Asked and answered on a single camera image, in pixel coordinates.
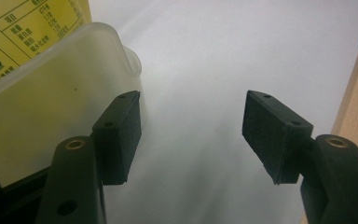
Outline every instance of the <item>black bracket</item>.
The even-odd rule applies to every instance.
[[[358,147],[324,134],[271,95],[248,91],[242,134],[274,184],[296,183],[310,224],[358,223]]]
[[[103,185],[128,180],[141,138],[139,98],[119,95],[91,136],[62,141],[49,168],[0,187],[0,223],[105,223]]]

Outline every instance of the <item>black plastic arm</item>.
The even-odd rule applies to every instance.
[[[36,223],[105,223],[102,190],[91,139],[67,139],[55,151]]]
[[[358,147],[324,134],[272,96],[248,91],[242,134],[275,184],[296,183],[310,224],[358,223]]]

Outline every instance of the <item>yellow label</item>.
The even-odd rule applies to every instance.
[[[90,21],[88,0],[1,0],[0,79]]]

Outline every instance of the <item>screw hole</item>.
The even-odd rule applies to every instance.
[[[112,126],[113,125],[113,122],[106,122],[103,126],[105,126],[105,127],[110,127],[110,126]]]
[[[348,144],[338,138],[326,138],[325,140],[328,144],[330,144],[333,147],[347,147]]]
[[[57,213],[58,213],[58,215],[64,217],[64,216],[68,216],[69,214],[75,212],[76,209],[77,209],[76,201],[67,201],[67,202],[61,203],[60,206],[58,206]]]
[[[75,139],[75,140],[70,141],[69,143],[67,143],[65,148],[68,149],[68,150],[75,150],[75,149],[82,148],[84,145],[86,145],[85,141],[83,141],[81,139]]]

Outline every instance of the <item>white backdrop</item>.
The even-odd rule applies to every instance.
[[[358,0],[89,0],[140,57],[149,111],[109,223],[298,223],[299,185],[274,186],[241,136],[248,90],[330,133],[358,54]]]

